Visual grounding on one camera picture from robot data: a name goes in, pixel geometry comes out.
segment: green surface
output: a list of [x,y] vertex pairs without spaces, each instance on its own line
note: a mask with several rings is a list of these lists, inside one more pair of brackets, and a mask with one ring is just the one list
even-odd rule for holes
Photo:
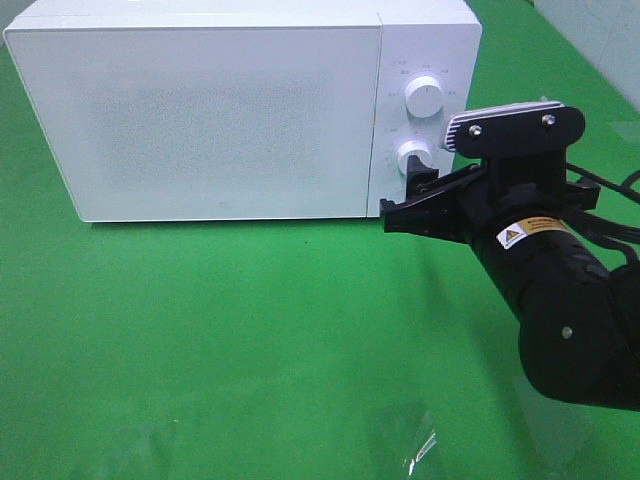
[[[471,107],[563,100],[588,123],[572,161],[638,168],[612,124],[640,116],[530,5],[470,3]],[[399,479],[427,411],[423,463],[449,479],[640,478],[640,414],[532,392],[464,245],[371,220],[81,223],[6,49],[0,169],[2,479]],[[614,195],[599,212],[638,224]]]

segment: white knob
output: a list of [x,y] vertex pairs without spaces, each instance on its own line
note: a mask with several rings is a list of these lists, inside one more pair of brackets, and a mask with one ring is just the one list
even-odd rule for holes
[[425,167],[431,167],[433,165],[429,145],[420,140],[413,140],[403,144],[398,149],[398,169],[403,175],[407,174],[407,163],[411,155],[417,155]]
[[407,110],[414,117],[427,118],[438,113],[444,102],[442,85],[429,76],[413,79],[405,90]]

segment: yellow warning sticker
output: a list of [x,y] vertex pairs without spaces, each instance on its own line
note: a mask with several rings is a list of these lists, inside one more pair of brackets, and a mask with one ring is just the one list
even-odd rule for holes
[[519,222],[512,223],[507,228],[502,230],[496,239],[504,247],[505,250],[509,250],[516,243],[523,238],[527,238],[534,233],[544,232],[547,230],[561,230],[568,232],[567,227],[557,218],[551,217],[529,217],[520,220]]

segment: cable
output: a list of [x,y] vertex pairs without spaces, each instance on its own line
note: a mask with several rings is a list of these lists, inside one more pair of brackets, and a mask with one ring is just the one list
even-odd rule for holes
[[624,182],[622,182],[620,186],[623,188],[631,188],[631,186],[638,180],[640,180],[640,170],[638,170],[637,172],[633,172],[631,175],[625,178]]
[[[629,175],[620,185],[568,162],[567,170],[578,173],[605,188],[625,196],[632,202],[640,204],[640,193],[631,188],[636,181],[640,180],[640,170]],[[631,245],[623,243],[628,242],[640,245],[640,228],[612,222],[570,206],[563,208],[562,218],[566,220],[571,228],[590,242],[609,250],[622,252],[627,259],[627,264],[640,263],[635,249]]]
[[640,204],[640,193],[630,188],[631,184],[633,184],[633,182],[635,182],[640,178],[640,171],[635,172],[631,174],[629,177],[627,177],[627,180],[625,180],[625,182],[631,179],[630,180],[631,183],[629,183],[628,185],[618,185],[616,183],[613,183],[607,180],[606,178],[602,178],[596,175],[595,173],[590,172],[589,170],[586,170],[582,167],[578,167],[577,165],[573,165],[572,163],[569,163],[569,162],[567,162],[567,170],[571,170],[572,172],[582,175],[583,177],[586,177],[589,180],[593,180],[594,182],[599,183],[603,187],[613,190],[614,192],[618,192],[620,195],[624,195],[629,200]]
[[638,263],[640,260],[638,259],[638,254],[630,245],[626,243],[618,242],[617,240],[613,240],[605,235],[593,232],[591,230],[580,230],[576,229],[576,232],[580,233],[583,237],[589,240],[596,245],[606,248],[608,250],[618,250],[622,252],[622,254],[627,259],[627,264],[631,265],[633,263]]

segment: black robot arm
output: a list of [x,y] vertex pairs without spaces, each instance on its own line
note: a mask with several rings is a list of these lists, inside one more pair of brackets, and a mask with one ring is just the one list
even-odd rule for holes
[[[598,183],[567,182],[566,149],[584,127],[559,102],[453,117],[445,146],[481,163],[434,179],[410,159],[407,200],[381,201],[384,228],[471,246],[520,321],[522,366],[542,394],[640,410],[640,262],[623,243],[640,229],[585,211]],[[565,223],[627,264],[610,272]]]

